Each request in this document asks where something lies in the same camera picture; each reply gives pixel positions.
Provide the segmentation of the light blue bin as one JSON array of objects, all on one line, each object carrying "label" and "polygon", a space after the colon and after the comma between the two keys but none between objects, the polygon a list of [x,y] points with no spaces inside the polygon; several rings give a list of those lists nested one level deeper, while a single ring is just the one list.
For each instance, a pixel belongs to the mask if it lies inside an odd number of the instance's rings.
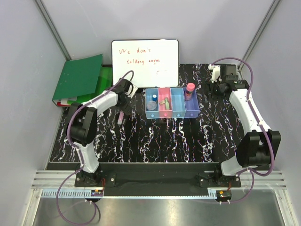
[{"label": "light blue bin", "polygon": [[186,114],[183,88],[171,88],[172,118],[184,118]]},{"label": "light blue bin", "polygon": [[158,100],[157,100],[157,110],[156,111],[148,111],[146,109],[146,103],[152,100],[152,96],[157,95],[158,97],[158,89],[151,88],[145,90],[145,114],[147,119],[158,119],[159,118],[159,110],[158,110]]}]

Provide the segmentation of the pink eraser stick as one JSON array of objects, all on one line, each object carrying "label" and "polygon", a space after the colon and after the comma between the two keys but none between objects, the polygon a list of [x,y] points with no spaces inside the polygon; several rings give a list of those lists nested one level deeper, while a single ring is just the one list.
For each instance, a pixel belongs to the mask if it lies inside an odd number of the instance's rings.
[{"label": "pink eraser stick", "polygon": [[118,117],[117,124],[118,124],[118,125],[122,125],[122,124],[123,124],[123,120],[124,120],[124,113],[121,111],[121,112],[119,113],[119,117]]}]

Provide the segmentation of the clear jar of clips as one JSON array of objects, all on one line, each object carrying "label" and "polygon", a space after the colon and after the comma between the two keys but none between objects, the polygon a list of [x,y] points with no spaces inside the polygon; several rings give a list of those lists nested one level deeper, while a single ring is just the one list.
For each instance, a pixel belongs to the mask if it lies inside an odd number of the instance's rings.
[{"label": "clear jar of clips", "polygon": [[157,102],[155,102],[155,101],[148,101],[147,103],[146,103],[146,109],[148,110],[148,111],[156,111],[157,110]]}]

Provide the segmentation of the aluminium frame rail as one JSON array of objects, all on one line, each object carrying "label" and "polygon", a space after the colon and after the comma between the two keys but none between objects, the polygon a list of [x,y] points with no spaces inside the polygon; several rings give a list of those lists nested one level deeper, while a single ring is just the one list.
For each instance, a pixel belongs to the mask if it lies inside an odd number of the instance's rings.
[{"label": "aluminium frame rail", "polygon": [[130,183],[118,186],[116,177],[108,178],[105,184],[96,187],[76,187],[75,176],[67,178],[69,172],[38,171],[32,188],[40,189],[42,197],[47,198],[86,198],[86,199],[217,199],[226,192],[235,190],[247,193],[253,190],[285,190],[286,185],[280,172],[267,177],[251,176],[243,173],[239,179],[228,183],[224,187],[205,182],[204,179],[195,185],[180,183]]}]

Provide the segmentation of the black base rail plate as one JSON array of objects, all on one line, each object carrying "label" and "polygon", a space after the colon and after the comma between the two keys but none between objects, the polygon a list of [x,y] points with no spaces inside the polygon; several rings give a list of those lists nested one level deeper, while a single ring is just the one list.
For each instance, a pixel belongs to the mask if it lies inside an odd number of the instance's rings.
[{"label": "black base rail plate", "polygon": [[[130,183],[168,184],[176,181],[195,185],[202,179],[216,184],[211,179],[218,163],[100,163],[100,166],[104,179],[100,184],[103,185],[113,176],[118,186]],[[96,187],[78,182],[75,186]]]}]

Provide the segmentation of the green highlighter pen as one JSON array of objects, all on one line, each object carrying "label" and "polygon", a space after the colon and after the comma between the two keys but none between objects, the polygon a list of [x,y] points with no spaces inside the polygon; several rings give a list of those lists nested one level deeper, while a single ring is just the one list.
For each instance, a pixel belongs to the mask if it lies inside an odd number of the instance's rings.
[{"label": "green highlighter pen", "polygon": [[165,104],[165,109],[166,109],[167,111],[169,111],[169,110],[170,110],[170,103],[169,103],[168,97],[165,97],[165,98],[164,98],[164,104]]}]

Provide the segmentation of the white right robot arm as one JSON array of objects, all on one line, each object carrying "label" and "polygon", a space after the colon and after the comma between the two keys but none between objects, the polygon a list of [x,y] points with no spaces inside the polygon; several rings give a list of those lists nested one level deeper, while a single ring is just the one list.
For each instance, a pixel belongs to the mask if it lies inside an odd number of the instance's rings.
[{"label": "white right robot arm", "polygon": [[241,121],[244,137],[238,144],[235,155],[218,164],[211,179],[218,186],[226,186],[239,181],[238,174],[255,168],[269,166],[266,173],[272,172],[281,135],[264,121],[251,93],[251,85],[238,78],[235,65],[213,65],[211,79],[207,83],[209,96],[229,100]]}]

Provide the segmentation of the white dry-erase board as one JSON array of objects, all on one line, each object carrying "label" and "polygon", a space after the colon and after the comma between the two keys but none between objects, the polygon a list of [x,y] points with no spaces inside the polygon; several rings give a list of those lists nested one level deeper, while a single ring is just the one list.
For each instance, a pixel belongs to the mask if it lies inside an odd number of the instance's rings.
[{"label": "white dry-erase board", "polygon": [[111,43],[113,83],[126,76],[139,88],[176,87],[179,84],[177,39],[114,40]]}]

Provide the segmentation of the purple plastic bin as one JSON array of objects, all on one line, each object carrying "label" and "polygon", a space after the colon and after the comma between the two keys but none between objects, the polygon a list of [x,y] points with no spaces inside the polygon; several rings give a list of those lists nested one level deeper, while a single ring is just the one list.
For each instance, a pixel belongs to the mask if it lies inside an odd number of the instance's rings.
[{"label": "purple plastic bin", "polygon": [[186,99],[186,88],[183,89],[183,92],[186,108],[185,118],[196,118],[200,112],[196,91],[192,92],[190,100]]}]

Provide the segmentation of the black marble pattern mat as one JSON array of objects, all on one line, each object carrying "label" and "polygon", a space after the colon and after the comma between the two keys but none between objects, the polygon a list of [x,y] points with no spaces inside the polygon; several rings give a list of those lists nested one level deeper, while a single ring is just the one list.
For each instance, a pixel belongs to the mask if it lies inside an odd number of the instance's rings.
[{"label": "black marble pattern mat", "polygon": [[105,111],[96,124],[98,161],[222,162],[231,158],[244,137],[243,126],[228,100],[211,100],[205,95],[205,82],[210,78],[206,64],[179,66],[179,86],[196,85],[200,108],[196,118],[147,119],[145,89],[136,92],[136,105],[124,125],[117,122],[119,109]]}]

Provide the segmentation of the pink plastic bin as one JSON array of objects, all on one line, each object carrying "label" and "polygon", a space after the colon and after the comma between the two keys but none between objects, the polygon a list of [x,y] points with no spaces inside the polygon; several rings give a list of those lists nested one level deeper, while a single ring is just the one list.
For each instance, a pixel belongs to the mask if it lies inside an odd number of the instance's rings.
[{"label": "pink plastic bin", "polygon": [[160,118],[171,118],[172,117],[172,98],[171,98],[171,88],[158,88],[158,103],[168,97],[170,103],[170,110],[165,109],[165,104],[158,104],[159,117]]}]

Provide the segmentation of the green translucent file folder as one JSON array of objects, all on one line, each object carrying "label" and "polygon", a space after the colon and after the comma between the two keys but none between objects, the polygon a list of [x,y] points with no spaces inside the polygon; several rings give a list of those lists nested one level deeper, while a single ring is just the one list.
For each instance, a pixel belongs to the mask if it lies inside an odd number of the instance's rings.
[{"label": "green translucent file folder", "polygon": [[67,104],[71,105],[73,102],[83,103],[90,99],[93,99],[96,96],[102,94],[107,88],[109,88],[111,86],[111,83],[112,83],[112,68],[101,67],[95,92],[91,94],[78,96],[76,100],[68,100]]}]

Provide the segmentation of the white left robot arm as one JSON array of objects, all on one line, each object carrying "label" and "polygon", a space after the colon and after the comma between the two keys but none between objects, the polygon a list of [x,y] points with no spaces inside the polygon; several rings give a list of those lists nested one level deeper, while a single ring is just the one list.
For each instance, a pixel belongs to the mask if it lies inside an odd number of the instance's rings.
[{"label": "white left robot arm", "polygon": [[132,97],[137,87],[127,79],[120,79],[113,87],[99,96],[84,102],[71,104],[65,132],[79,156],[80,167],[76,180],[85,186],[97,186],[104,182],[101,166],[94,149],[97,133],[97,118],[111,107],[120,110],[118,124],[125,124],[132,112]]}]

